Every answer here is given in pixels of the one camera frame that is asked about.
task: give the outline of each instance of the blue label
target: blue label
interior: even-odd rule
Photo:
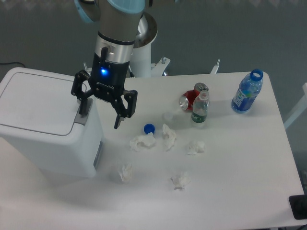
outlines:
[[[250,109],[256,97],[257,96],[251,97],[251,92],[249,91],[243,92],[241,89],[238,89],[235,97],[232,100],[232,104],[237,110],[246,111]]]

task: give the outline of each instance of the crumpled tissue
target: crumpled tissue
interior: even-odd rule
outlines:
[[[185,186],[191,182],[191,179],[188,176],[187,172],[182,172],[180,174],[172,176],[171,180],[175,186],[175,190],[184,189]]]
[[[163,139],[165,150],[168,151],[174,146],[176,140],[176,133],[174,130],[170,129],[166,124],[162,127]]]
[[[188,155],[196,155],[205,152],[205,142],[201,140],[193,140],[189,143]]]
[[[141,146],[151,148],[155,144],[155,138],[153,133],[147,135],[137,136],[130,141],[130,147],[137,152],[140,151]]]
[[[132,178],[132,164],[124,164],[118,173],[120,175],[121,181],[124,183],[128,183]]]

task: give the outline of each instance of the red soda can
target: red soda can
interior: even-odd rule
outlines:
[[[204,83],[198,82],[195,84],[193,90],[186,91],[185,94],[179,98],[179,105],[182,110],[193,110],[193,102],[202,90],[209,90]]]

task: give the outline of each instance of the black object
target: black object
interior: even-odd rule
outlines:
[[[299,227],[298,229],[296,229],[296,230],[302,230],[304,227],[306,227],[307,226],[307,224],[305,224],[305,225],[303,225],[303,226],[301,226],[301,227]]]
[[[85,70],[76,73],[71,94],[76,96],[81,102],[79,109],[80,115],[85,113],[87,98],[92,95],[106,102],[110,102],[117,113],[114,124],[114,128],[117,129],[124,118],[131,117],[134,114],[138,92],[124,89],[129,62],[107,62],[106,58],[108,53],[109,48],[103,47],[101,49],[100,58],[97,54],[94,55],[91,76]],[[82,91],[82,84],[84,81],[88,81],[91,87],[91,89],[86,92]],[[124,95],[124,99],[128,103],[127,109],[121,98],[122,95]]]
[[[289,202],[295,219],[307,219],[307,195],[292,195]]]
[[[17,64],[17,65],[22,65],[25,68],[24,63],[15,61],[15,62],[6,62],[6,63],[0,63],[0,66],[6,66],[6,65],[13,65],[13,64]]]

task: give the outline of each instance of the bottle cap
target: bottle cap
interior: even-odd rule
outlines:
[[[145,132],[146,134],[149,134],[149,133],[153,133],[153,134],[154,134],[154,131],[155,131],[155,127],[154,127],[153,124],[146,124],[146,125],[144,126],[144,132]]]
[[[250,73],[250,78],[253,81],[260,81],[263,78],[263,72],[260,69],[254,69],[251,73]]]
[[[207,90],[202,90],[198,96],[201,100],[209,99],[209,92]]]

